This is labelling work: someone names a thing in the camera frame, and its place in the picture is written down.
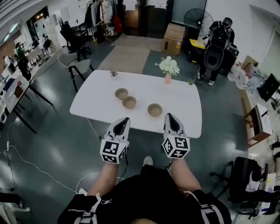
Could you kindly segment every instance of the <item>beige carpet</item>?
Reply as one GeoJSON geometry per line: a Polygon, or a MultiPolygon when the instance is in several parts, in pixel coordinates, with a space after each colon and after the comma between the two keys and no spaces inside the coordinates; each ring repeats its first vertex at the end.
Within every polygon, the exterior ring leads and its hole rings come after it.
{"type": "Polygon", "coordinates": [[[141,74],[149,53],[147,49],[116,46],[98,69],[141,74]]]}
{"type": "Polygon", "coordinates": [[[162,39],[129,36],[129,35],[121,34],[120,37],[116,39],[111,45],[137,47],[141,49],[161,51],[161,41],[162,39]]]}

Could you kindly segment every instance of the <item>person in green shirt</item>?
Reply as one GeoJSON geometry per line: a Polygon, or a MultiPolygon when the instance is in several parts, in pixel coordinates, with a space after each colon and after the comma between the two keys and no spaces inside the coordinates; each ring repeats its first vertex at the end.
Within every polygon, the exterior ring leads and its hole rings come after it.
{"type": "Polygon", "coordinates": [[[17,59],[18,68],[21,71],[22,76],[24,78],[26,78],[27,81],[29,81],[30,78],[31,78],[31,73],[27,69],[28,59],[25,56],[26,52],[27,51],[24,51],[20,48],[20,43],[16,44],[16,46],[15,46],[15,56],[16,56],[16,59],[17,59]]]}

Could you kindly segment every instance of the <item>fluorescent light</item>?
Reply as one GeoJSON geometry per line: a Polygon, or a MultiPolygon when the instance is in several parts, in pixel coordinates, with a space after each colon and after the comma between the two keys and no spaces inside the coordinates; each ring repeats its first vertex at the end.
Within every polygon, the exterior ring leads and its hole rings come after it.
{"type": "Polygon", "coordinates": [[[16,27],[17,27],[17,25],[18,25],[18,23],[16,23],[16,24],[12,27],[12,29],[10,30],[10,33],[14,32],[14,30],[15,30],[16,27]]]}
{"type": "Polygon", "coordinates": [[[5,42],[6,40],[8,40],[9,37],[10,37],[10,34],[8,34],[8,35],[5,37],[4,42],[5,42]]]}

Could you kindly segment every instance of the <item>vase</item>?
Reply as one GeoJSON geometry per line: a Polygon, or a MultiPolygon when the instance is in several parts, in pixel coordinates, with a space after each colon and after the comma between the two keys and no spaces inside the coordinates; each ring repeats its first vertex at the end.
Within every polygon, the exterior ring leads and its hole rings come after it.
{"type": "Polygon", "coordinates": [[[166,74],[164,83],[165,84],[170,84],[171,83],[171,75],[169,73],[166,74]]]}

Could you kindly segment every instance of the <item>brown bowl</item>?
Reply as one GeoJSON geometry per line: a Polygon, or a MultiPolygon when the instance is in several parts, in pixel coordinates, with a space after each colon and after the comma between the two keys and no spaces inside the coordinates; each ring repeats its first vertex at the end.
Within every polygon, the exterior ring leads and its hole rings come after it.
{"type": "Polygon", "coordinates": [[[148,106],[148,112],[152,117],[158,117],[162,113],[162,107],[157,103],[148,106]]]}
{"type": "Polygon", "coordinates": [[[136,99],[133,96],[127,96],[122,100],[122,105],[127,109],[134,109],[136,106],[136,99]]]}
{"type": "Polygon", "coordinates": [[[125,88],[117,89],[116,92],[115,92],[115,96],[116,96],[118,99],[120,99],[120,100],[122,100],[122,99],[124,99],[125,97],[127,97],[127,95],[128,95],[128,90],[125,89],[125,88]]]}

